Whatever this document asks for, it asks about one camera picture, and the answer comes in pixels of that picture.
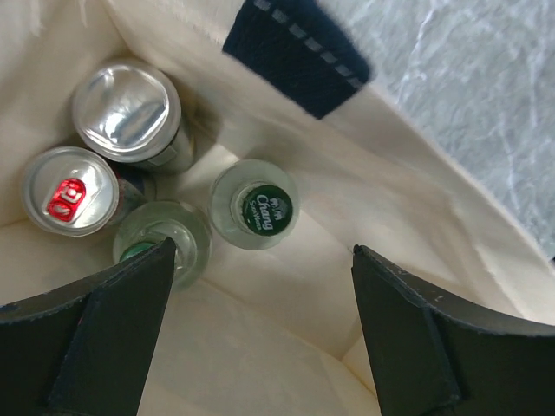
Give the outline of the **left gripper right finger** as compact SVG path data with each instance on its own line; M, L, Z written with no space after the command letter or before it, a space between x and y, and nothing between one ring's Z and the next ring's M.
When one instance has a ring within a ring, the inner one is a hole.
M553 326L470 302L363 245L352 280L382 414L553 414Z

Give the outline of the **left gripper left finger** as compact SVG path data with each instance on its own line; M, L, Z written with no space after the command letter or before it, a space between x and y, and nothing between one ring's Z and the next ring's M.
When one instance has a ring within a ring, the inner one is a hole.
M175 243L1 307L3 415L135 415L173 284Z

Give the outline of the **green cap bottle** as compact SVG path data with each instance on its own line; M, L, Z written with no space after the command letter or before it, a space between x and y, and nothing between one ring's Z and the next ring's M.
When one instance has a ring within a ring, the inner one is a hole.
M177 201L153 201L132 211L114 237L115 263L171 238L175 244L173 286L185 289L195 283L208 264L212 233L199 208Z
M215 179L208 211L212 226L226 242L244 250L267 250L291 234L300 197L283 169L245 159Z

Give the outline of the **cream canvas tote bag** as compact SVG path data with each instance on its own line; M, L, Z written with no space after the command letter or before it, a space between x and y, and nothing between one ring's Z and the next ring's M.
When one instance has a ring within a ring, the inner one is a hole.
M29 218L21 190L41 153L97 153L75 130L72 97L118 60L172 81L195 142L184 172L135 167L156 184L147 203L195 206L212 233L200 278L171 287L135 415L384 415L352 280L357 245L554 328L552 263L370 86L369 63L318 1L2 2L1 307L118 264L125 218L55 234ZM226 242L209 218L213 182L245 159L283 169L300 197L291 234L267 250Z

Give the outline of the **small red top can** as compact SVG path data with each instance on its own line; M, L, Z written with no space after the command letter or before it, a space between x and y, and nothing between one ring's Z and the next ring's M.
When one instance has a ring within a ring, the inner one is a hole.
M152 175L77 146L41 153L26 167L23 207L40 228L85 237L120 223L156 197Z

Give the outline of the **tall dark can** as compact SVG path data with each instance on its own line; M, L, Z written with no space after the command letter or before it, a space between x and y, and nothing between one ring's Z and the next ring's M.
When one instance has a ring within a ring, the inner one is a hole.
M157 68L109 62L75 89L72 119L83 142L106 159L174 174L195 162L195 142L178 91Z

